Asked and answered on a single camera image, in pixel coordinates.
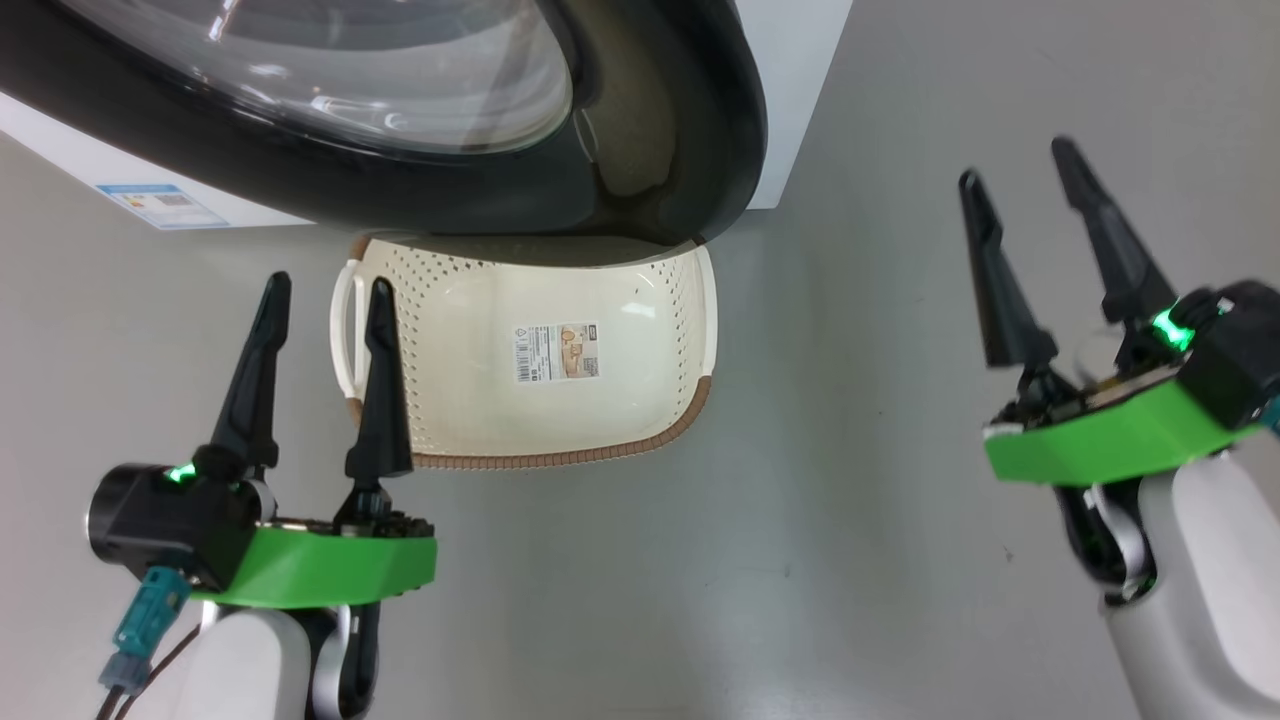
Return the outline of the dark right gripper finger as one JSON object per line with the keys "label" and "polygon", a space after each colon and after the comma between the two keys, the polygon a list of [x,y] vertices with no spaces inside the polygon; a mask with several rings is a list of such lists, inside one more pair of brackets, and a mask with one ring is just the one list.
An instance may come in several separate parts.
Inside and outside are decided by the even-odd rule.
{"label": "dark right gripper finger", "polygon": [[1004,251],[1004,224],[975,168],[957,181],[966,250],[986,365],[1019,368],[1016,392],[1004,413],[1062,413],[1079,389],[1053,369],[1059,346],[1036,319]]}
{"label": "dark right gripper finger", "polygon": [[1116,369],[1138,373],[1170,360],[1172,350],[1149,327],[1178,301],[1178,293],[1078,143],[1057,136],[1051,152],[1068,205],[1080,215],[1094,254],[1103,283],[1103,318],[1123,328]]}

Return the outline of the blue energy label sticker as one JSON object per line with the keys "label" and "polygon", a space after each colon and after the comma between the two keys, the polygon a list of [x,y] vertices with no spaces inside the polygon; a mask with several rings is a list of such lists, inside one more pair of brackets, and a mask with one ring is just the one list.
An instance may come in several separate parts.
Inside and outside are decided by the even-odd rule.
{"label": "blue energy label sticker", "polygon": [[230,225],[174,184],[96,184],[96,190],[161,231],[215,229]]}

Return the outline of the cream perforated laundry basket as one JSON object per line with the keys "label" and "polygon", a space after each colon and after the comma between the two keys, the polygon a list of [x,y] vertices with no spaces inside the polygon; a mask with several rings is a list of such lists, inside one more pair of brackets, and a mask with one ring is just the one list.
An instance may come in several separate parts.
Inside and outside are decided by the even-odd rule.
{"label": "cream perforated laundry basket", "polygon": [[[335,379],[360,421],[372,282],[396,293],[404,406],[419,468],[566,466],[646,454],[691,428],[710,396],[716,274],[689,243],[655,260],[598,268],[490,263],[365,234],[332,295]],[[521,325],[595,323],[602,375],[520,384]]]}

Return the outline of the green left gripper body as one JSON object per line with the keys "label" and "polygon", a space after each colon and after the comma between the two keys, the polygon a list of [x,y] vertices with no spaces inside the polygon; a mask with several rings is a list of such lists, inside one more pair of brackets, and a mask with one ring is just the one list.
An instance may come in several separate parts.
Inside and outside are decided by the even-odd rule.
{"label": "green left gripper body", "polygon": [[438,542],[413,519],[408,536],[312,532],[297,521],[261,525],[230,585],[195,600],[250,609],[323,609],[379,603],[435,578]]}

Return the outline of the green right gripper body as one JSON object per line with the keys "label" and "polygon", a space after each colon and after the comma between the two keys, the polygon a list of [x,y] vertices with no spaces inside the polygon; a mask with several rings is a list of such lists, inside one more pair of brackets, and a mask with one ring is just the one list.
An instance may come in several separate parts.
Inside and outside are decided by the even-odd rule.
{"label": "green right gripper body", "polygon": [[1208,457],[1261,429],[1221,427],[1176,380],[1148,372],[1102,392],[1103,404],[1037,428],[995,421],[983,446],[1004,482],[1088,487],[1156,475]]}

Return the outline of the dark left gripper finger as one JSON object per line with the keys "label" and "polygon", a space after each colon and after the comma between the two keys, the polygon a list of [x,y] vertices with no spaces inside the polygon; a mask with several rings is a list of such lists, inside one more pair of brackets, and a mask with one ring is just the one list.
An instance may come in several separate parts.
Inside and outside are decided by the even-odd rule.
{"label": "dark left gripper finger", "polygon": [[292,282],[285,272],[268,278],[253,323],[212,430],[195,451],[201,477],[216,480],[264,480],[279,459],[274,439],[278,356],[291,319]]}
{"label": "dark left gripper finger", "polygon": [[370,351],[366,393],[357,439],[346,456],[353,487],[335,515],[338,521],[388,518],[390,500],[381,480],[413,469],[396,293],[383,277],[372,282],[365,347]]}

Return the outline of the black glass washing machine door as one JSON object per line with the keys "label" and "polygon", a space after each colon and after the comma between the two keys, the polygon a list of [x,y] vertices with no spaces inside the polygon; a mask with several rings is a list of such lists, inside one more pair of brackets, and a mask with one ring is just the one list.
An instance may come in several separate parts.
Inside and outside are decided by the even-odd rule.
{"label": "black glass washing machine door", "polygon": [[0,92],[292,217],[535,266],[714,238],[767,149],[733,0],[0,0]]}

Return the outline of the paper basket product sticker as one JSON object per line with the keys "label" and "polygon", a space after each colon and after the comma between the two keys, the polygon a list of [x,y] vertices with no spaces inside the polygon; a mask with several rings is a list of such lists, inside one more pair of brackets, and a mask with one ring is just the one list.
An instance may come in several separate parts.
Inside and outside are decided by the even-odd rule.
{"label": "paper basket product sticker", "polygon": [[602,375],[599,325],[521,325],[512,333],[515,379],[520,384],[588,380]]}

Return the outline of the white washing machine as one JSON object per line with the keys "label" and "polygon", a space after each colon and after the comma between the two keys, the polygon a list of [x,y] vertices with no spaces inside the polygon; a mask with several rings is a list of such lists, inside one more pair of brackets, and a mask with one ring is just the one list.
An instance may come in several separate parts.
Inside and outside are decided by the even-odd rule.
{"label": "white washing machine", "polygon": [[[768,145],[748,210],[780,204],[852,0],[735,0],[760,73]],[[106,197],[96,184],[174,184],[230,225],[306,225],[308,219],[216,190],[124,152],[0,92],[0,140],[13,140]]]}

